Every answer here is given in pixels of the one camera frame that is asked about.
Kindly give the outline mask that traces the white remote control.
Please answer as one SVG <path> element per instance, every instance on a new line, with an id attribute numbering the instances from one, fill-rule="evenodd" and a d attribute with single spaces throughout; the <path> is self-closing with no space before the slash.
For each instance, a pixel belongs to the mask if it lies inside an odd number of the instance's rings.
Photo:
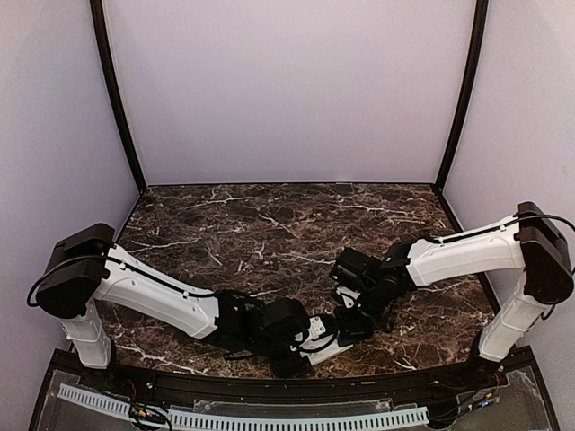
<path id="1" fill-rule="evenodd" d="M 327 342 L 328 340 L 329 340 L 328 337 L 324 337 L 323 339 L 317 339 L 317 340 L 307 340 L 305 343 L 305 347 L 318 348 L 322 344 Z M 352 344 L 347 345 L 345 347 L 340 347 L 338 340 L 335 339 L 334 341 L 329 343 L 326 348 L 322 349 L 321 351 L 315 352 L 315 353 L 301 353 L 301 356 L 307 357 L 311 365 L 318 365 L 321 362 L 324 362 L 324 361 L 331 359 L 331 358 L 333 358 L 333 357 L 335 357 L 335 356 L 337 356 L 343 352 L 346 352 L 347 350 L 350 350 L 351 348 L 353 348 Z"/>

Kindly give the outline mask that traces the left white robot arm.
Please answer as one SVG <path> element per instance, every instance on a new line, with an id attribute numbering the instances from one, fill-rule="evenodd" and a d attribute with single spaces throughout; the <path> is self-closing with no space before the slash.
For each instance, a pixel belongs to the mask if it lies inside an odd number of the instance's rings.
<path id="1" fill-rule="evenodd" d="M 113 236 L 111 226 L 98 223 L 59 241 L 26 298 L 29 307 L 59 319 L 81 363 L 107 391 L 120 391 L 127 373 L 113 361 L 98 301 L 122 305 L 224 349 L 227 361 L 265 357 L 280 378 L 345 350 L 330 314 L 311 316 L 293 298 L 264 303 L 233 289 L 187 285 L 130 255 Z"/>

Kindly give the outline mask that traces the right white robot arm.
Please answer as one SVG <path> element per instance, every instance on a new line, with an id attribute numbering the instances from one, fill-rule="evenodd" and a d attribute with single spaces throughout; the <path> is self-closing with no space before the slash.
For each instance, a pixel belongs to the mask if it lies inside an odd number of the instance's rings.
<path id="1" fill-rule="evenodd" d="M 481 332 L 477 356 L 463 364 L 458 381 L 476 390 L 493 374 L 515 343 L 545 312 L 574 291 L 568 243 L 533 202 L 482 228 L 437 238 L 396 243 L 383 259 L 344 249 L 330 272 L 339 295 L 355 294 L 353 305 L 336 308 L 341 347 L 372 337 L 376 319 L 395 300 L 422 286 L 453 277 L 500 269 L 522 274 L 514 294 Z"/>

